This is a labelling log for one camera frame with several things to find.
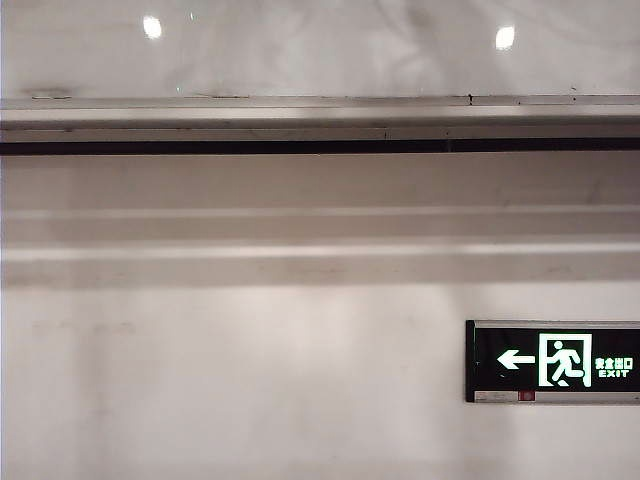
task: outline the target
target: emergency exit sign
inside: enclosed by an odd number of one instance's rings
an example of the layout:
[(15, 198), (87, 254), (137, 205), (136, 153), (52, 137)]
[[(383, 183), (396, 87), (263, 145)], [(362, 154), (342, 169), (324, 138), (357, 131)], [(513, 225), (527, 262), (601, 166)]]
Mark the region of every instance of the emergency exit sign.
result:
[(469, 402), (638, 403), (640, 323), (467, 321)]

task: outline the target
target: wall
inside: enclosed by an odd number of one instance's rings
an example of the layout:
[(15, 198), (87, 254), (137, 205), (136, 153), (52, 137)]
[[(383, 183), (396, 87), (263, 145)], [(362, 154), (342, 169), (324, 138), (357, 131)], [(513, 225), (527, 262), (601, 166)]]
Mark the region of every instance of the wall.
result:
[(12, 480), (635, 480), (463, 401), (464, 320), (638, 320), (635, 152), (3, 159)]
[(637, 95), (639, 15), (637, 0), (4, 0), (2, 92)]

